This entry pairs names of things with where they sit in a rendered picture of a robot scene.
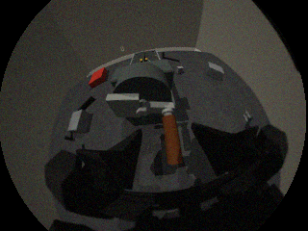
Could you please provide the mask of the red block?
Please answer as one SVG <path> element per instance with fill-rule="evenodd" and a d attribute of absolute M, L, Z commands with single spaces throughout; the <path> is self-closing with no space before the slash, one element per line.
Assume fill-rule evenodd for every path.
<path fill-rule="evenodd" d="M 91 86 L 91 88 L 96 88 L 97 85 L 103 84 L 105 77 L 107 77 L 107 69 L 105 69 L 104 66 L 104 68 L 92 73 L 89 86 Z"/>

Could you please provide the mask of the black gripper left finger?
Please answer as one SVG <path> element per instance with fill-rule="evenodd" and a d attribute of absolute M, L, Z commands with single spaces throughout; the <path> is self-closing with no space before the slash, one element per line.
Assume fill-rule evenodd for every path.
<path fill-rule="evenodd" d="M 89 166 L 107 169 L 124 186 L 124 189 L 131 190 L 141 150 L 141 138 L 142 131 L 138 130 L 116 146 L 109 147 L 109 150 L 77 149 L 76 154 Z"/>

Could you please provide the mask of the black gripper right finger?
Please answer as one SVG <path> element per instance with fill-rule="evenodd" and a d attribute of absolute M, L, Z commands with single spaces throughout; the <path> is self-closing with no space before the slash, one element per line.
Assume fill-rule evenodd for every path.
<path fill-rule="evenodd" d="M 204 149 L 203 151 L 207 155 L 216 177 L 228 172 L 227 166 L 234 161 L 246 139 L 250 140 L 254 138 L 255 134 L 258 134 L 258 128 L 259 126 L 253 126 L 246 128 L 246 131 L 232 134 L 232 132 L 220 131 L 213 127 L 192 122 L 193 135 L 199 141 L 201 149 Z"/>

